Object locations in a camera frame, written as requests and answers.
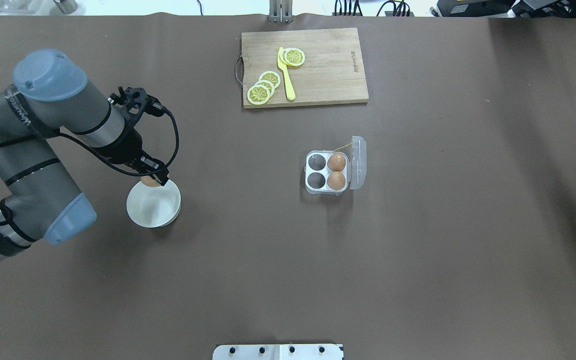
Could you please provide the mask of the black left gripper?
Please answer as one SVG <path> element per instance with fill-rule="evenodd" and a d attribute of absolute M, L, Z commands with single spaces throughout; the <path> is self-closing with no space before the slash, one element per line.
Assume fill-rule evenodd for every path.
<path fill-rule="evenodd" d="M 169 171 L 164 162 L 151 157 L 141 155 L 126 162 L 126 166 L 135 170 L 140 176 L 150 176 L 159 186 L 165 186 L 169 180 Z"/>

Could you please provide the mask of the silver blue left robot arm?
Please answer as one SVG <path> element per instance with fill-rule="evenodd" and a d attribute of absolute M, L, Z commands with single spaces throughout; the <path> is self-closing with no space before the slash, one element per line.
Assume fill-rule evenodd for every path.
<path fill-rule="evenodd" d="M 169 116 L 179 137 L 173 113 L 155 96 L 130 87 L 104 96 L 55 48 L 30 52 L 12 78 L 0 93 L 0 179 L 10 191 L 0 200 L 0 262 L 39 240 L 59 245 L 98 218 L 48 139 L 68 139 L 118 173 L 167 184 L 179 142 L 163 162 L 144 150 L 136 130 L 144 114 Z"/>

